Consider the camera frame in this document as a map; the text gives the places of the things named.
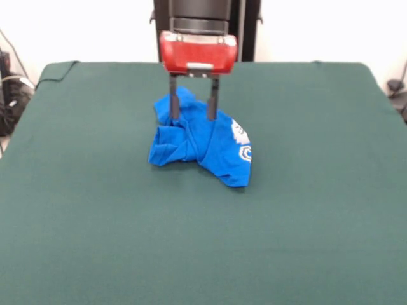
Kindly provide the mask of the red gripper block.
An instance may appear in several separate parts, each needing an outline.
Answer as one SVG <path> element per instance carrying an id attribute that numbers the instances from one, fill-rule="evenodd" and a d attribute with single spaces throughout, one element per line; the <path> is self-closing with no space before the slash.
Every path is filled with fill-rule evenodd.
<path id="1" fill-rule="evenodd" d="M 237 39 L 233 35 L 214 36 L 181 34 L 163 31 L 160 34 L 160 51 L 165 70 L 170 74 L 170 115 L 179 119 L 177 76 L 206 74 L 218 76 L 233 70 L 238 52 Z M 212 78 L 207 117 L 217 118 L 219 78 Z"/>

